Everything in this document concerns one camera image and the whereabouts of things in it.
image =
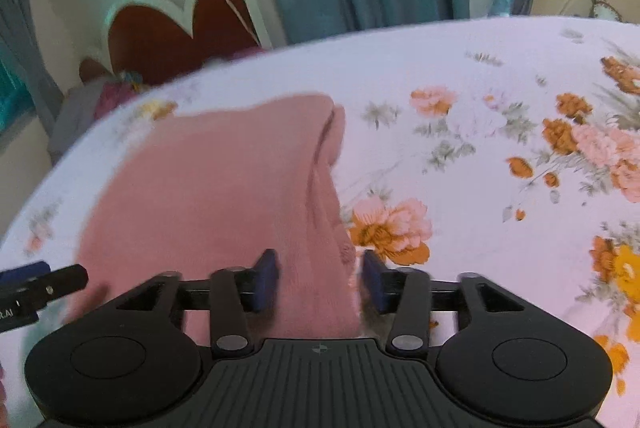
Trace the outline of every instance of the pink blanket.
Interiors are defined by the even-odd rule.
[[[70,317],[157,273],[204,279],[274,248],[276,310],[258,335],[357,336],[354,249],[330,176],[343,132],[344,110],[323,95],[159,122],[93,211],[78,256],[89,286]],[[186,332],[208,344],[208,318]]]

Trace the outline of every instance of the circular black cover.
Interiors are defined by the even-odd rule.
[[[46,417],[81,425],[122,425],[179,401],[200,374],[191,339],[149,312],[110,311],[42,339],[24,365]]]
[[[473,319],[442,346],[436,372],[472,410],[534,425],[593,413],[612,378],[609,358],[588,336],[553,316],[517,312]]]

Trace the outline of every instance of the headboard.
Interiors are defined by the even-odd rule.
[[[101,41],[80,62],[83,82],[127,71],[158,85],[211,59],[271,48],[256,0],[186,0],[183,8],[168,0],[123,0],[110,9]]]

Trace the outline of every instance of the red headboard panel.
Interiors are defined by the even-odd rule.
[[[230,0],[255,34],[244,0]],[[228,58],[257,45],[225,0],[197,0],[193,8],[193,38],[167,14],[145,5],[126,5],[114,17],[108,48],[115,74],[127,70],[157,85],[199,69],[214,58]],[[108,69],[84,58],[83,82]]]

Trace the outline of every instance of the window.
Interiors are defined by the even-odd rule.
[[[27,87],[0,62],[0,134],[31,109],[33,101]]]

